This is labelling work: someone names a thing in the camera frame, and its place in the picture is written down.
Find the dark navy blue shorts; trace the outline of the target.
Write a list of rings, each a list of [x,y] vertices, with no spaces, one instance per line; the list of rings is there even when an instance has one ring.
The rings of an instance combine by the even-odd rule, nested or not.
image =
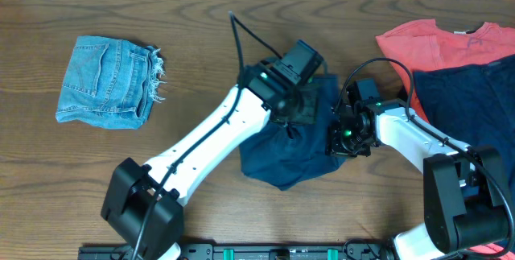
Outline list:
[[[336,121],[332,106],[338,99],[336,75],[313,80],[319,98],[315,124],[269,122],[259,133],[240,144],[241,172],[285,191],[299,182],[338,170],[340,157],[325,153],[328,128]]]

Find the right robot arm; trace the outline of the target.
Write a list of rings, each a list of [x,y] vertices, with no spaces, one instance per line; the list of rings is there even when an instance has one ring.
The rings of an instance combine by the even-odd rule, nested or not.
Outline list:
[[[385,101],[374,80],[344,87],[328,130],[327,154],[369,156],[392,147],[423,175],[424,220],[384,243],[379,259],[488,259],[514,244],[504,165],[491,146],[472,147],[419,119],[399,99]]]

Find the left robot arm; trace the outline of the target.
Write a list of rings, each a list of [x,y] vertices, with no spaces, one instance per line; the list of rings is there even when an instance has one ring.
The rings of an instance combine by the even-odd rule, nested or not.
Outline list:
[[[173,147],[143,165],[128,158],[113,171],[101,216],[131,247],[132,259],[177,259],[183,209],[209,173],[309,83],[323,57],[299,40],[283,56],[241,68],[221,104]]]

